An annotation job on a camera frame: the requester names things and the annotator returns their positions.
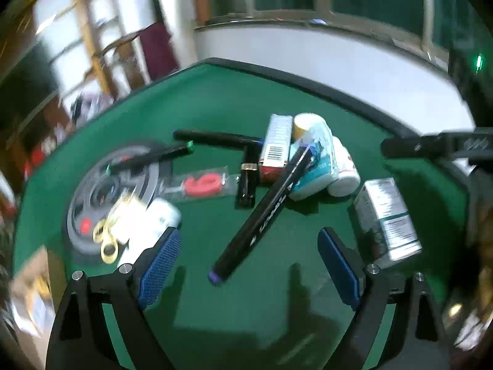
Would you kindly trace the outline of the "wooden shelf cabinet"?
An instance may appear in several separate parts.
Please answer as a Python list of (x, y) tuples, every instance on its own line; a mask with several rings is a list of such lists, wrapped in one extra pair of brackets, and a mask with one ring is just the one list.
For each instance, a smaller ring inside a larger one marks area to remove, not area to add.
[(104, 48), (123, 33), (116, 0), (13, 0), (2, 12), (1, 174), (14, 189), (79, 94), (118, 96)]

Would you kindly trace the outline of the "wooden chair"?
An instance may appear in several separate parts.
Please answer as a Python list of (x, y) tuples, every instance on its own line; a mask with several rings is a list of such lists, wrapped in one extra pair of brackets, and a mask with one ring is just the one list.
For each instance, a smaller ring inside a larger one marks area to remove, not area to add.
[(93, 57), (109, 72), (109, 82), (119, 95), (129, 94), (151, 83), (141, 43), (141, 31), (115, 39), (97, 50)]

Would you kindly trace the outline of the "white red medicine box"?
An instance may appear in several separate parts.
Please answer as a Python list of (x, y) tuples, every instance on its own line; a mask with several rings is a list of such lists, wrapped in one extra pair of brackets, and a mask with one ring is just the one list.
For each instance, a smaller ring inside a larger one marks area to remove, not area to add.
[(289, 161), (293, 117), (272, 114), (258, 160), (261, 182), (274, 182)]

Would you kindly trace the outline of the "yellow jar white lid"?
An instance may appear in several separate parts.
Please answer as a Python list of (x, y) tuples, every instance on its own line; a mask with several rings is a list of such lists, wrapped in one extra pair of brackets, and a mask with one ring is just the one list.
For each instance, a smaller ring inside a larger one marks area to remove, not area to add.
[(313, 125), (324, 124), (325, 119), (314, 113), (300, 113), (293, 118), (292, 137), (294, 140), (302, 137), (307, 131), (309, 131)]

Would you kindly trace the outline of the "white pill bottle red label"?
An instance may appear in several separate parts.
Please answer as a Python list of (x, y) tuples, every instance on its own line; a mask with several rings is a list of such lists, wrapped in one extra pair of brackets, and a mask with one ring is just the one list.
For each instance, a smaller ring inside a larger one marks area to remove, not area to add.
[(338, 137), (334, 136), (333, 147), (338, 176), (328, 185), (328, 193), (333, 197), (346, 197), (353, 194), (359, 187), (361, 178), (352, 160), (351, 154)]

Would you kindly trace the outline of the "black gold lipstick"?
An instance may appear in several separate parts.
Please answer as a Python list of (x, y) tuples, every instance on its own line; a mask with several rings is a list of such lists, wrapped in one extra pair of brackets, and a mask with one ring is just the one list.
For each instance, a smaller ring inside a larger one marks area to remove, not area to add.
[(261, 145), (248, 145), (244, 149), (237, 182), (236, 209), (251, 209), (256, 204), (256, 190), (260, 179), (258, 160), (261, 152)]

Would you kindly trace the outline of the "maroon cloth on chair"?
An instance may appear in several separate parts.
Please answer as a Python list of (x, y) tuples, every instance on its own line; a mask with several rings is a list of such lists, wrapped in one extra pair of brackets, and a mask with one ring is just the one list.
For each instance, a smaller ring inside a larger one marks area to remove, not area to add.
[(171, 35), (162, 23), (153, 23), (139, 31), (149, 77), (152, 81), (167, 77), (179, 69)]

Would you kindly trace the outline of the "white standing air conditioner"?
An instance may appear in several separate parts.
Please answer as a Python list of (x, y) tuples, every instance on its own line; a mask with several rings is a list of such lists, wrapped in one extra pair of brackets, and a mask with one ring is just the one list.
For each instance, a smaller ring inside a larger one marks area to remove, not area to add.
[[(196, 14), (193, 0), (159, 0), (165, 25), (181, 68), (194, 64), (198, 58), (194, 40)], [(125, 34), (151, 25), (155, 19), (152, 0), (116, 0)]]

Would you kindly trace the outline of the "cardboard storage box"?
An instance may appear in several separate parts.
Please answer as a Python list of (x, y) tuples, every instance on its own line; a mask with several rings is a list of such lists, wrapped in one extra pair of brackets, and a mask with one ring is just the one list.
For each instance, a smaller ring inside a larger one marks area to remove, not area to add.
[(10, 281), (14, 330), (27, 359), (44, 369), (54, 317), (66, 287), (63, 263), (44, 245)]

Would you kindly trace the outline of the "grey white medicine box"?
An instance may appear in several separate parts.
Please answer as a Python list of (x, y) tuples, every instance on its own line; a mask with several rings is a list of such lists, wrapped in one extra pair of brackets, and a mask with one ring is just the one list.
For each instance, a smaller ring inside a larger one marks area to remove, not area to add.
[(372, 261), (390, 268), (422, 251), (422, 245), (393, 178), (364, 182), (353, 206), (364, 235), (372, 241)]

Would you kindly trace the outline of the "white plastic bottle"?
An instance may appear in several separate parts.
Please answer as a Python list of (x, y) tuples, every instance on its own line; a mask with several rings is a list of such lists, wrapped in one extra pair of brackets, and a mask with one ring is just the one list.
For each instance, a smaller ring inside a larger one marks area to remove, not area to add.
[(168, 227), (177, 228), (180, 223), (181, 212), (169, 201), (155, 198), (131, 229), (124, 263), (134, 263), (145, 249), (158, 242)]

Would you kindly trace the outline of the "grey round table centre disc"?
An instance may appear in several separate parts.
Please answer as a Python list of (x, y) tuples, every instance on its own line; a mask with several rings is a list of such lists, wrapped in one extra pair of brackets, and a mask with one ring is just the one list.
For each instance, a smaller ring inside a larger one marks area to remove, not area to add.
[(63, 220), (63, 240), (71, 260), (90, 265), (101, 262), (100, 245), (93, 240), (94, 227), (109, 214), (120, 195), (134, 194), (149, 204), (159, 183), (173, 175), (170, 161), (115, 175), (106, 171), (108, 165), (164, 147), (164, 143), (155, 140), (136, 140), (106, 152), (86, 172), (71, 196)]

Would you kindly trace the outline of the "black purple art marker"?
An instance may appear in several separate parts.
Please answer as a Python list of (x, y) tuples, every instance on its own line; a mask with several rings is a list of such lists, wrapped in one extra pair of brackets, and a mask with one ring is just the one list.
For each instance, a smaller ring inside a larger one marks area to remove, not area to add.
[(221, 285), (243, 263), (259, 240), (263, 238), (269, 224), (282, 210), (293, 186), (297, 184), (306, 168), (318, 157), (319, 148), (315, 142), (300, 145), (282, 174), (263, 196), (214, 264), (208, 274), (212, 285)]

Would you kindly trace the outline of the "black marker blue cap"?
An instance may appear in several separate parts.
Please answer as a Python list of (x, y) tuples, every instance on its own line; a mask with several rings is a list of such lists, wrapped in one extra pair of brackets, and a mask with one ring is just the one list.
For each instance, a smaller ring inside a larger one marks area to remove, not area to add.
[(199, 145), (213, 145), (232, 149), (260, 148), (263, 146), (263, 139), (261, 138), (197, 129), (177, 129), (173, 132), (173, 137), (176, 140), (193, 141)]

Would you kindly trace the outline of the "pile of clothes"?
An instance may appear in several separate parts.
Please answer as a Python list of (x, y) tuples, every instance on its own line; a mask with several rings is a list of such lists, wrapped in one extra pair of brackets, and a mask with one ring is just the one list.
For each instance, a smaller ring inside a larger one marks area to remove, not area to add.
[(114, 99), (108, 94), (82, 92), (70, 108), (71, 121), (74, 127), (78, 129), (85, 126), (89, 121), (106, 111), (113, 102)]

